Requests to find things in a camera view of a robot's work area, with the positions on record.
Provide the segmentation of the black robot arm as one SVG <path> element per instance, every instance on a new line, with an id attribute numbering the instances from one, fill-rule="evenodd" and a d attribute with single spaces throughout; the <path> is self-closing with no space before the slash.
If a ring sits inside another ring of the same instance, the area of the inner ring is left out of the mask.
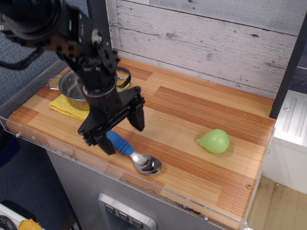
<path id="1" fill-rule="evenodd" d="M 11 41 L 34 48 L 27 58 L 1 62 L 2 67 L 22 70 L 45 50 L 55 52 L 77 74 L 89 104 L 90 112 L 78 130 L 84 141 L 109 155 L 116 150 L 133 154 L 132 146 L 113 128 L 128 119 L 143 130 L 144 98 L 140 87 L 117 91 L 120 59 L 90 18 L 63 0 L 3 0 L 0 30 Z"/>

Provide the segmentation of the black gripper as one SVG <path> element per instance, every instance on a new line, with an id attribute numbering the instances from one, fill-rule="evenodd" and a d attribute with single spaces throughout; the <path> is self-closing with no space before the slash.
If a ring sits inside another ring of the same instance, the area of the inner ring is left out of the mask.
<path id="1" fill-rule="evenodd" d="M 89 104 L 90 111 L 78 129 L 85 143 L 89 146 L 98 145 L 107 155 L 115 154 L 115 149 L 106 133 L 127 118 L 130 124 L 139 131 L 143 131 L 144 98 L 139 86 L 131 87 L 123 92 L 116 88 L 104 94 L 90 95 L 84 86 L 83 94 Z"/>

